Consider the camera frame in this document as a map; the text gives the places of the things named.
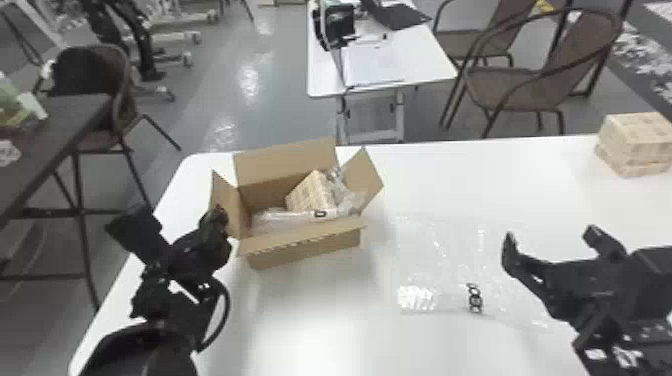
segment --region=laptop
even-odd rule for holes
[[[380,0],[360,0],[362,8],[369,12],[381,25],[390,30],[402,30],[423,24],[432,17],[419,12],[406,4],[383,6]]]

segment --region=dark table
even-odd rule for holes
[[[8,137],[21,151],[21,158],[6,167],[0,167],[0,228],[11,219],[27,218],[75,218],[82,242],[83,273],[0,275],[0,281],[85,279],[94,307],[99,306],[89,257],[88,239],[81,205],[80,189],[73,200],[67,188],[56,174],[58,166],[76,150],[77,144],[95,129],[108,113],[111,99],[108,95],[79,95],[45,98],[40,101],[49,118],[35,130]],[[38,188],[51,176],[64,193],[69,209],[26,208],[25,204]]]

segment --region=black equipment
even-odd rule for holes
[[[593,225],[583,239],[597,257],[551,263],[521,254],[509,233],[502,266],[579,333],[572,346],[592,376],[672,375],[672,247],[628,255]]]
[[[159,234],[161,224],[150,208],[140,206],[105,226],[107,232],[146,267],[131,300],[130,317],[146,321],[103,338],[81,375],[195,376],[191,352],[207,348],[224,328],[231,299],[212,274],[229,260],[231,245],[221,207],[208,211],[198,228],[172,245]],[[193,299],[168,289],[176,281]],[[219,297],[224,311],[212,334],[208,325]]]
[[[320,8],[313,9],[311,17],[315,37],[325,51],[347,46],[346,37],[355,34],[355,7],[352,4],[335,4],[325,9],[324,31],[326,35],[324,36],[322,35]]]
[[[390,30],[402,30],[421,25],[432,17],[419,12],[406,4],[394,4],[384,7],[380,0],[361,0],[364,10],[369,12],[381,25]]]

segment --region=wheel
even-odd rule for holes
[[[191,56],[190,52],[185,52],[182,54],[182,64],[187,68],[194,66],[194,58]]]
[[[206,19],[206,21],[210,25],[216,24],[217,22],[219,22],[219,14],[217,14],[215,12],[208,12],[208,18]]]
[[[154,92],[162,94],[168,102],[175,102],[177,99],[175,94],[165,86],[157,86],[156,89],[154,89]]]

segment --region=backpack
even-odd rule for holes
[[[52,65],[54,86],[47,96],[108,94],[114,97],[119,91],[120,78],[114,68],[101,55],[85,47],[67,48]],[[135,113],[135,102],[130,92],[121,106],[122,118]],[[101,121],[98,130],[112,130],[112,110]]]

